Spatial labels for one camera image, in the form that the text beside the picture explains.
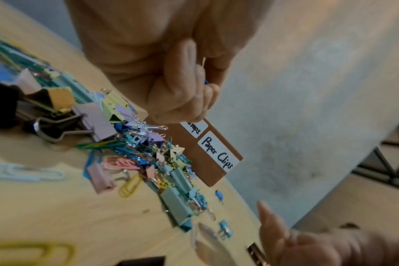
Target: brown cardboard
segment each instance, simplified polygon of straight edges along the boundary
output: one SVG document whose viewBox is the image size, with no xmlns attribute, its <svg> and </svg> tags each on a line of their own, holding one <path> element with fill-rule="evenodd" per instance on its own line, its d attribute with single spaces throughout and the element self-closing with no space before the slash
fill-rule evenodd
<svg viewBox="0 0 399 266">
<path fill-rule="evenodd" d="M 163 131 L 163 133 L 166 134 L 166 138 L 172 137 L 173 145 L 179 145 L 185 148 L 183 155 L 193 162 L 192 171 L 194 171 L 207 186 L 212 187 L 226 175 L 226 172 L 198 145 L 198 141 L 208 131 L 213 132 L 239 161 L 242 161 L 243 157 L 207 119 L 204 119 L 204 121 L 208 124 L 208 127 L 197 138 L 193 137 L 181 124 L 168 124 L 167 126 L 169 129 Z M 149 117 L 145 119 L 145 122 L 147 124 L 155 124 Z"/>
</svg>

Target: wooden floor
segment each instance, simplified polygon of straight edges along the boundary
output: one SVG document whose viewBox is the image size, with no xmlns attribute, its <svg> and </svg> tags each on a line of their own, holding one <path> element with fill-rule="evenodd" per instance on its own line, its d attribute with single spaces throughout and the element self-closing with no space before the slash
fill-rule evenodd
<svg viewBox="0 0 399 266">
<path fill-rule="evenodd" d="M 346 222 L 399 234 L 399 189 L 350 175 L 295 227 L 319 232 Z"/>
</svg>

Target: wooden table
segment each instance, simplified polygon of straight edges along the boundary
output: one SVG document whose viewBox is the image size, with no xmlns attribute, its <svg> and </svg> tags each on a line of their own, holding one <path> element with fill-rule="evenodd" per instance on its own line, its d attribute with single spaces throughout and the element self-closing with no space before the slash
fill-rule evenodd
<svg viewBox="0 0 399 266">
<path fill-rule="evenodd" d="M 81 51 L 1 2 L 0 34 L 71 73 L 93 91 L 114 89 Z M 0 241 L 73 243 L 77 248 L 74 265 L 112 266 L 125 259 L 158 255 L 166 256 L 166 265 L 254 265 L 246 246 L 259 242 L 259 222 L 227 180 L 213 188 L 195 180 L 217 221 L 203 213 L 193 222 L 201 221 L 217 231 L 217 222 L 226 219 L 234 231 L 223 246 L 200 243 L 196 253 L 191 234 L 172 225 L 159 197 L 146 184 L 126 199 L 117 190 L 97 195 L 82 176 L 87 153 L 71 148 L 74 140 L 52 145 L 19 129 L 0 130 L 0 163 L 66 173 L 63 182 L 0 181 Z M 223 206 L 214 196 L 216 189 L 224 194 Z"/>
</svg>

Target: pile of clips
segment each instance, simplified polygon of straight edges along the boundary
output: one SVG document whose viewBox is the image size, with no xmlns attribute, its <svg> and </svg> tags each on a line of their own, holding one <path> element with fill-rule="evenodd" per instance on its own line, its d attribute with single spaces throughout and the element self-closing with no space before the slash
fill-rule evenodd
<svg viewBox="0 0 399 266">
<path fill-rule="evenodd" d="M 89 91 L 70 74 L 0 38 L 0 128 L 20 124 L 23 131 L 51 143 L 67 135 L 88 135 L 93 141 L 77 148 L 91 150 L 83 176 L 97 193 L 114 189 L 111 173 L 122 171 L 128 178 L 119 195 L 131 196 L 144 181 L 184 231 L 192 228 L 191 217 L 204 211 L 215 220 L 191 183 L 196 175 L 192 161 L 182 154 L 184 148 L 154 131 L 167 127 L 142 123 L 125 99 L 102 92 Z M 105 151 L 113 155 L 103 156 Z M 133 170 L 138 173 L 130 176 Z M 223 225 L 230 237 L 231 229 L 226 222 Z"/>
</svg>

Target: label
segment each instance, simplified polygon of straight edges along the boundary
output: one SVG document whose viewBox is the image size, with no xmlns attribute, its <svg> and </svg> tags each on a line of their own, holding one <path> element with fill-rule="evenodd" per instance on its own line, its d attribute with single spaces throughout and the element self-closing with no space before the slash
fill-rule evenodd
<svg viewBox="0 0 399 266">
<path fill-rule="evenodd" d="M 223 170 L 228 173 L 233 167 L 239 163 L 238 158 L 214 135 L 208 131 L 198 142 L 201 148 L 220 165 Z"/>
<path fill-rule="evenodd" d="M 181 125 L 188 130 L 194 138 L 199 137 L 208 127 L 207 122 L 204 120 L 198 123 L 182 122 Z"/>
</svg>

